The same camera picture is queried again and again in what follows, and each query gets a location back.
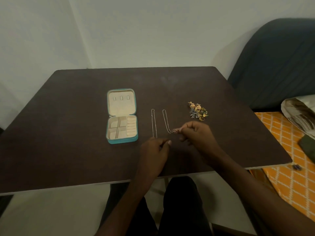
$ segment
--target person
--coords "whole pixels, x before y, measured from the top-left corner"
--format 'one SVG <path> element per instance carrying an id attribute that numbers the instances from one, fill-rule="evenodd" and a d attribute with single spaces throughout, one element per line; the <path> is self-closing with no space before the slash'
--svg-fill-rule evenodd
<path id="1" fill-rule="evenodd" d="M 265 188 L 228 156 L 216 142 L 210 127 L 191 121 L 178 129 L 210 165 L 260 216 L 274 235 L 314 235 L 315 222 Z M 96 236 L 212 235 L 196 185 L 190 177 L 174 177 L 164 194 L 159 230 L 144 195 L 161 173 L 171 141 L 151 138 L 142 144 L 135 178 L 111 185 L 111 192 Z"/>

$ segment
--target person's left hand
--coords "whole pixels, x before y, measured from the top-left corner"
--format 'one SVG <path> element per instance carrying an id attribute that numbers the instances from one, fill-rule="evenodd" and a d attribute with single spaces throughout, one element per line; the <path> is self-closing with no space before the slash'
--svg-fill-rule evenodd
<path id="1" fill-rule="evenodd" d="M 140 181 L 147 190 L 163 170 L 171 144 L 168 139 L 150 138 L 141 145 L 135 180 Z"/>

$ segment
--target teal jewelry box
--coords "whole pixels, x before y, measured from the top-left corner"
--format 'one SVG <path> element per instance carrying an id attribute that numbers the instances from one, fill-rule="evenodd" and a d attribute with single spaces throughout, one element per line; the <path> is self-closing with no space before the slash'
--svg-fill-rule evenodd
<path id="1" fill-rule="evenodd" d="M 130 143 L 138 139 L 138 120 L 135 115 L 136 95 L 132 89 L 114 89 L 107 92 L 106 138 L 110 144 Z"/>

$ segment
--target jewelry box lid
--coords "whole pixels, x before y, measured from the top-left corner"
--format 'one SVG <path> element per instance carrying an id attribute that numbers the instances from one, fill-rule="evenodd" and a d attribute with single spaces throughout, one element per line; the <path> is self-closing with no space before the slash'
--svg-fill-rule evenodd
<path id="1" fill-rule="evenodd" d="M 127 116 L 136 113 L 136 95 L 133 89 L 113 89 L 107 92 L 109 115 Z"/>

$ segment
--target white wall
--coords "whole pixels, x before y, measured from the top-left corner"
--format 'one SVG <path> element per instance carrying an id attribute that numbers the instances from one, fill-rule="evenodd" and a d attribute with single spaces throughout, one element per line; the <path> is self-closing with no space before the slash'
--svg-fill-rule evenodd
<path id="1" fill-rule="evenodd" d="M 89 66 L 69 0 L 0 0 L 0 127 L 58 69 Z"/>
<path id="2" fill-rule="evenodd" d="M 70 0 L 94 68 L 216 66 L 227 78 L 248 39 L 315 0 Z"/>

